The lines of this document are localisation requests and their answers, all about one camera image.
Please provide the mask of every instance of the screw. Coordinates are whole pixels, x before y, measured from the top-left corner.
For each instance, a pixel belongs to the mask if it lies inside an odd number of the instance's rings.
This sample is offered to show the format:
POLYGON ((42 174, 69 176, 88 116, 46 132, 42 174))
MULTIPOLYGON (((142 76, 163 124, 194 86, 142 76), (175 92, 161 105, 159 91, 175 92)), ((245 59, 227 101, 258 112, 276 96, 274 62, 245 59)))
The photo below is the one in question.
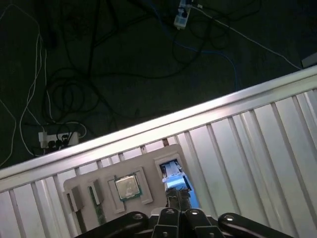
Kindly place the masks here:
POLYGON ((135 219, 135 220, 140 220, 140 219, 142 219, 143 218, 143 216, 142 216, 142 214, 140 214, 140 213, 137 213, 137 214, 134 214, 133 215, 133 219, 135 219))
POLYGON ((174 214, 174 211, 172 209, 168 209, 166 213, 167 214, 174 214))
POLYGON ((227 220, 227 221, 233 221, 233 216, 230 216, 230 215, 225 215, 224 218, 227 220))
POLYGON ((193 209, 193 210, 191 210, 191 211, 190 211, 190 213, 191 213, 191 214, 193 214, 193 215, 197 215, 197 214, 199 213, 199 211, 198 211, 198 210, 193 209))

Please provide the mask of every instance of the corrugated metal panel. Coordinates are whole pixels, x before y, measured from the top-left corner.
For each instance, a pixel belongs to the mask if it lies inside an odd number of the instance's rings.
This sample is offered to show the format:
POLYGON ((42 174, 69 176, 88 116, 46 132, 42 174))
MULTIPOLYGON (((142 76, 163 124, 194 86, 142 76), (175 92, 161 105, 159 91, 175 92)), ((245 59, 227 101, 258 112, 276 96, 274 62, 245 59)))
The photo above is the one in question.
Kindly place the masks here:
POLYGON ((294 237, 317 237, 317 68, 309 72, 2 170, 1 237, 78 235, 64 181, 167 142, 182 146, 207 214, 235 212, 294 237))

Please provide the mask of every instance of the electronic component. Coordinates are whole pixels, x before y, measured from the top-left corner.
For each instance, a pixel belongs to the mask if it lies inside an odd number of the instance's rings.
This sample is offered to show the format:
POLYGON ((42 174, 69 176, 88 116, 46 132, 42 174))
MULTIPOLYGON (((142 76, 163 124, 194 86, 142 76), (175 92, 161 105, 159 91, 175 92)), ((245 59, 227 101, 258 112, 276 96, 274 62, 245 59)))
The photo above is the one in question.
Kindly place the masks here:
POLYGON ((115 180, 121 201, 138 197, 142 194, 136 175, 128 175, 115 180))
POLYGON ((163 164, 159 165, 162 172, 162 182, 165 185, 166 192, 168 191, 178 191, 186 192, 188 194, 188 201, 192 208, 198 208, 199 202, 193 190, 193 187, 190 185, 187 175, 183 172, 182 167, 180 166, 177 159, 170 160, 163 164))

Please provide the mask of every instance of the white power strip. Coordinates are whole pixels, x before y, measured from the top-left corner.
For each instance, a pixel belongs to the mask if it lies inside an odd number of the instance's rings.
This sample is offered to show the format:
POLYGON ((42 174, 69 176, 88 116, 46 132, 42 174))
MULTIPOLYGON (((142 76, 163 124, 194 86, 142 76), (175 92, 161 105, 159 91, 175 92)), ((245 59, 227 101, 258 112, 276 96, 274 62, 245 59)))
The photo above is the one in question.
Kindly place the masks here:
MULTIPOLYGON (((48 135, 47 132, 39 132, 39 142, 41 144, 42 149, 47 149, 49 147, 49 142, 50 141, 57 141, 61 140, 63 141, 64 138, 68 138, 68 133, 60 133, 56 136, 55 135, 48 135)), ((68 145, 77 145, 79 144, 79 133, 74 132, 69 140, 68 145)))
POLYGON ((187 21, 188 21, 189 13, 190 13, 190 8, 187 7, 187 0, 181 0, 179 2, 178 14, 175 16, 175 20, 174 20, 174 26, 178 30, 185 29, 187 21))

